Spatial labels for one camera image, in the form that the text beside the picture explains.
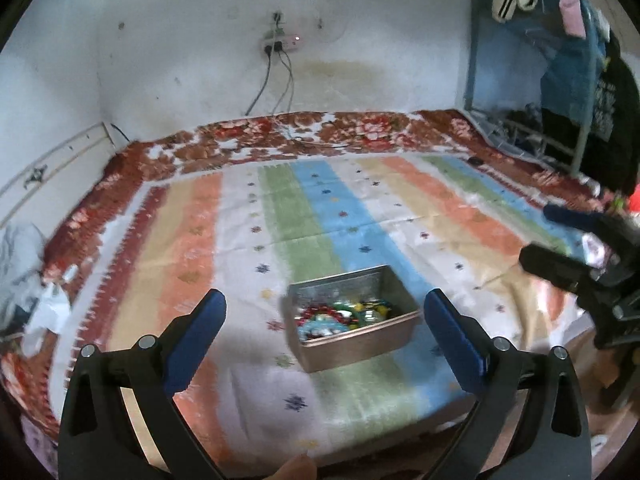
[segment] pink towel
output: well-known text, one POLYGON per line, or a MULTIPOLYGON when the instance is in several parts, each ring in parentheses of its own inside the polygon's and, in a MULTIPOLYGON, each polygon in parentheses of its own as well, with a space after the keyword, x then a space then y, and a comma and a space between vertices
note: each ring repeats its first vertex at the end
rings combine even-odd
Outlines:
POLYGON ((576 38, 583 38, 585 40, 587 33, 584 30, 580 0, 560 0, 560 13, 562 14, 564 31, 569 36, 575 36, 576 38))

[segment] red object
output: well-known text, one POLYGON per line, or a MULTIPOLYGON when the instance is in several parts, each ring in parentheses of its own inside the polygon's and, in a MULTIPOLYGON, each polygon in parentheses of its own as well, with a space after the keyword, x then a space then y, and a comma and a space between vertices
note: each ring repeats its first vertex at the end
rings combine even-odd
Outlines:
POLYGON ((640 184, 638 184, 636 192, 629 199, 629 211, 640 213, 640 184))

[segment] hand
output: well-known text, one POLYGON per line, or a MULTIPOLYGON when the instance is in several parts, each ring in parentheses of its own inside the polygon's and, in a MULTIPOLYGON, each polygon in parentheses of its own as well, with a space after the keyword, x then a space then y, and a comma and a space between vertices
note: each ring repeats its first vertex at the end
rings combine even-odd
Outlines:
POLYGON ((278 472, 265 480, 316 480, 318 468, 305 453, 289 460, 278 472))

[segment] box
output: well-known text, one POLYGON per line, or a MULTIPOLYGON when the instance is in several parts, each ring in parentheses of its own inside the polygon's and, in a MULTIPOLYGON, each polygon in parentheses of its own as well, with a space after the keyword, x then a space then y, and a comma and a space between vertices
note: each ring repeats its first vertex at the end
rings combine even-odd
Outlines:
POLYGON ((345 272, 289 285, 284 309, 291 351, 309 373, 352 364, 401 348, 411 340, 415 325, 422 320, 420 306, 389 266, 345 272), (394 306, 393 317, 320 339, 302 342, 298 338, 294 320, 297 307, 304 307, 309 303, 332 304, 344 299, 357 303, 370 298, 390 302, 394 306))

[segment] blue stripe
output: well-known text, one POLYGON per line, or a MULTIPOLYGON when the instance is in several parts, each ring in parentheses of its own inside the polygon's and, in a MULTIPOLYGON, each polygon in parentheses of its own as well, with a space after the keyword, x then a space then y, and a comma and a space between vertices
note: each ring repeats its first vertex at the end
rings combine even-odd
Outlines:
MULTIPOLYGON (((414 269, 334 170, 326 162, 295 162, 291 166, 342 267, 351 271, 389 265, 417 304, 422 305, 434 286, 414 269)), ((452 391, 450 384, 455 383, 455 377, 446 360, 434 356, 436 347, 433 335, 423 323, 416 327, 408 345, 393 352, 395 361, 421 399, 418 414, 422 417, 462 394, 452 391)))
POLYGON ((540 227, 544 228, 550 235, 560 238, 569 247, 571 254, 574 258, 580 258, 584 260, 584 251, 582 249, 582 232, 577 229, 564 227, 553 222, 550 222, 545 218, 542 211, 533 207, 523 197, 518 196, 513 191, 504 187, 489 175, 476 170, 466 162, 455 158, 454 156, 444 155, 443 159, 447 164, 450 164, 453 168, 466 174, 476 180, 482 182, 484 186, 495 193, 499 193, 504 201, 514 209, 521 212, 527 219, 535 222, 540 227))

